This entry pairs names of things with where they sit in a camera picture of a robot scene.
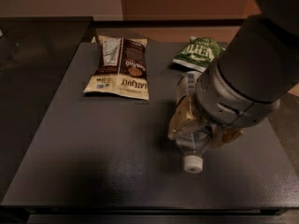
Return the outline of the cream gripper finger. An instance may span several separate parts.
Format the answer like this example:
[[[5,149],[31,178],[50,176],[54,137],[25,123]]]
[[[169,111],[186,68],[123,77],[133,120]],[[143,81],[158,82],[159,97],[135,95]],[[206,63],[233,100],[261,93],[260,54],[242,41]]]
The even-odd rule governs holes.
[[[176,112],[169,122],[168,138],[175,140],[183,135],[198,131],[202,118],[194,102],[194,97],[187,95],[181,99]]]
[[[243,134],[242,129],[223,127],[222,125],[212,125],[213,137],[211,141],[212,148],[223,147],[239,138]]]

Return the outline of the dark robot arm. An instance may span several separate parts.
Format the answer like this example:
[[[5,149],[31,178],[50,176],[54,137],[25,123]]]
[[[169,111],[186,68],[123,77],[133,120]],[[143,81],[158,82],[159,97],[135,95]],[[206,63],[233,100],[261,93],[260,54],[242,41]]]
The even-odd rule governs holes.
[[[235,140],[279,108],[299,81],[299,0],[255,0],[249,16],[211,64],[183,78],[168,138],[180,146],[216,147]]]

